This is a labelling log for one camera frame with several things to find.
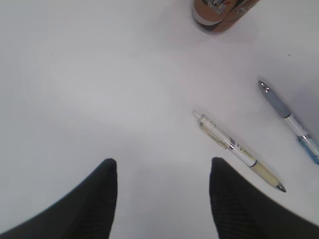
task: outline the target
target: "pen clip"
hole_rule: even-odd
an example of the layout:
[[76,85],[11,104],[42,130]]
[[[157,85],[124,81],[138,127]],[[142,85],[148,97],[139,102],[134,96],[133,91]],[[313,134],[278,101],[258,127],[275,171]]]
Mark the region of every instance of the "pen clip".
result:
[[211,137],[216,143],[218,143],[221,147],[224,149],[228,148],[228,145],[226,142],[224,142],[222,139],[220,139],[218,136],[214,135],[211,131],[205,129],[202,123],[200,123],[200,128],[202,131],[204,131],[209,137]]

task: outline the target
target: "beverage can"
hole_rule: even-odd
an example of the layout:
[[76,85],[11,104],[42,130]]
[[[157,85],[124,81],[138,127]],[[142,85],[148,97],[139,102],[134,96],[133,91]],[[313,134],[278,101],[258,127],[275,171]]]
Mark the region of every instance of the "beverage can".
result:
[[194,0],[196,22],[205,30],[223,32],[232,27],[259,0]]

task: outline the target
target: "pen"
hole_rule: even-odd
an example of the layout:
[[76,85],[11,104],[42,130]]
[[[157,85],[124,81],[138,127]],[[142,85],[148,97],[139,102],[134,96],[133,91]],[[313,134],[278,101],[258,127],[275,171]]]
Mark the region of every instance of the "pen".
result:
[[282,117],[292,131],[297,135],[300,145],[306,150],[314,163],[319,164],[319,147],[312,139],[304,127],[295,119],[290,109],[277,96],[276,92],[262,81],[258,81],[259,88],[267,101],[275,109],[280,117]]
[[214,124],[207,116],[201,115],[196,111],[192,113],[198,119],[200,128],[215,140],[224,149],[230,150],[237,158],[243,161],[251,170],[253,170],[259,177],[261,177],[270,186],[277,188],[284,193],[285,187],[282,183],[258,162],[249,152],[241,147],[236,141]]

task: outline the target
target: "pen grip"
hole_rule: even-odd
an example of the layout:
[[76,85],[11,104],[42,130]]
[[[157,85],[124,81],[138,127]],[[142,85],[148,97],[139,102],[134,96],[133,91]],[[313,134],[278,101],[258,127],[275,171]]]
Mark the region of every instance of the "pen grip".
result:
[[256,161],[256,164],[250,168],[269,185],[277,187],[280,184],[279,180],[260,162]]

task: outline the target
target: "white table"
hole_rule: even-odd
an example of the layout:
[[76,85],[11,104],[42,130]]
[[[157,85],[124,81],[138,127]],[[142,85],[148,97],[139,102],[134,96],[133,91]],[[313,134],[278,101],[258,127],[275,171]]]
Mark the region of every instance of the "white table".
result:
[[[108,157],[113,239],[216,237],[211,159],[319,225],[319,166],[258,91],[267,79],[319,137],[319,2],[262,0],[209,35],[191,0],[2,0],[0,232],[46,209]],[[197,109],[252,148],[279,192],[198,128]]]

